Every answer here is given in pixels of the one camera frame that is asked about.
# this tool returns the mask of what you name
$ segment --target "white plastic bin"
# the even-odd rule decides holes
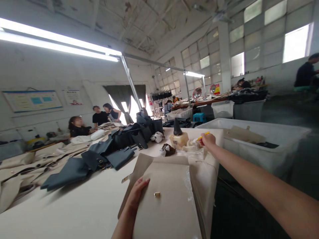
[[[183,112],[176,114],[176,113],[174,113],[176,111],[172,111],[172,112],[169,112],[168,114],[166,114],[167,120],[172,120],[174,118],[185,118],[185,119],[190,118],[191,121],[193,120],[193,108],[180,109],[180,110],[182,110]]]
[[[220,101],[212,103],[214,118],[232,118],[234,115],[233,101]]]
[[[237,120],[249,120],[260,122],[262,110],[266,100],[251,101],[234,105],[234,118]]]
[[[262,167],[277,177],[283,176],[292,166],[299,142],[311,129],[283,124],[261,123],[236,119],[215,119],[196,128],[247,129],[266,137],[266,141],[279,146],[275,149],[247,143],[238,139],[224,139],[224,149]]]

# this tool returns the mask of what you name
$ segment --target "person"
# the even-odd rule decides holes
[[[109,118],[110,118],[111,122],[121,123],[120,116],[122,114],[122,111],[114,109],[109,103],[104,104],[103,108],[104,108],[105,112],[109,114]]]
[[[240,79],[237,82],[237,90],[245,89],[245,88],[251,88],[252,86],[248,81],[245,81],[245,78]]]
[[[73,116],[69,120],[69,130],[70,130],[70,138],[74,138],[76,136],[81,135],[89,135],[94,132],[94,130],[90,130],[92,127],[85,127],[82,121],[81,116]]]
[[[105,111],[101,111],[100,107],[93,106],[93,110],[95,111],[95,114],[92,117],[92,121],[94,123],[95,128],[97,128],[99,125],[103,123],[109,122],[109,114]]]
[[[294,84],[295,91],[310,89],[311,85],[318,88],[319,79],[316,75],[319,73],[319,70],[315,71],[313,66],[317,62],[319,62],[319,53],[311,55],[308,61],[298,69]]]
[[[174,107],[174,105],[172,104],[172,101],[168,100],[164,105],[164,114],[166,115],[169,112],[171,112],[172,107]]]
[[[214,135],[202,133],[201,136],[200,143],[266,208],[291,238],[317,238],[318,201],[266,170],[219,147]],[[149,181],[141,177],[133,186],[112,239],[132,238],[141,191]]]
[[[173,96],[173,103],[175,103],[176,101],[179,101],[180,99],[176,96]]]

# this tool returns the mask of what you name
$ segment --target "curtain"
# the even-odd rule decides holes
[[[129,85],[103,86],[116,103],[117,107],[124,113],[126,123],[134,123],[129,113],[131,111],[131,95],[133,91]],[[128,112],[124,111],[122,102],[126,102]]]
[[[146,85],[134,85],[139,99],[143,101],[143,107],[146,107]]]

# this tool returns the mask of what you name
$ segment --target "fluorescent light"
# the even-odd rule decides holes
[[[46,39],[50,39],[50,40],[54,40],[54,41],[63,42],[63,43],[70,44],[70,45],[83,47],[83,48],[90,49],[90,50],[100,51],[100,52],[103,52],[107,55],[109,55],[109,54],[110,55],[117,55],[117,56],[122,55],[122,53],[120,51],[116,51],[116,50],[106,48],[103,46],[91,44],[91,43],[77,40],[74,38],[66,37],[66,36],[63,36],[60,34],[52,33],[52,32],[46,31],[46,30],[31,27],[31,26],[24,25],[21,23],[16,23],[16,22],[9,21],[9,20],[3,19],[3,18],[0,18],[0,27],[14,30],[17,32],[22,32],[22,33],[34,35],[37,37],[42,37],[42,38],[46,38]]]
[[[197,74],[197,73],[195,73],[195,72],[190,72],[190,71],[187,71],[187,72],[186,72],[186,75],[187,75],[187,76],[198,77],[198,78],[202,78],[203,76],[205,76],[205,75]]]
[[[37,47],[42,47],[42,48],[47,48],[47,49],[52,49],[57,51],[68,52],[68,53],[77,54],[77,55],[89,56],[89,57],[99,58],[103,60],[118,62],[118,59],[113,56],[103,55],[103,54],[99,54],[95,52],[81,50],[81,49],[77,49],[77,48],[73,48],[69,46],[59,45],[56,43],[23,37],[23,36],[1,32],[1,31],[0,31],[0,40],[12,41],[12,42],[22,43],[26,45],[32,45],[32,46],[37,46]]]

